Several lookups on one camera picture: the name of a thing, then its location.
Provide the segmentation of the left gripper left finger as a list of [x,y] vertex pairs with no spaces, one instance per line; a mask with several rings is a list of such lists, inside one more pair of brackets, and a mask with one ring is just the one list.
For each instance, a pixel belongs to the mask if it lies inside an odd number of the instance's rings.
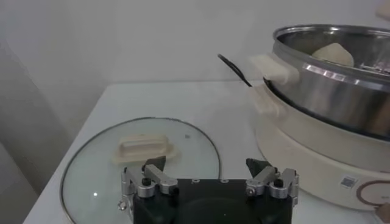
[[151,198],[156,190],[163,195],[179,192],[178,180],[167,176],[163,170],[165,156],[148,159],[141,167],[125,167],[121,172],[121,192],[123,196],[137,195]]

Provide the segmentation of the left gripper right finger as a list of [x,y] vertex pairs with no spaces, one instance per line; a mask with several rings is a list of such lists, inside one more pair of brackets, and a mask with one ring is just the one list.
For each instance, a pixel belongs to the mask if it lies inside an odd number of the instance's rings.
[[246,180],[246,194],[249,197],[261,196],[268,191],[272,198],[297,200],[299,196],[299,175],[294,169],[279,172],[267,161],[246,159],[252,178]]

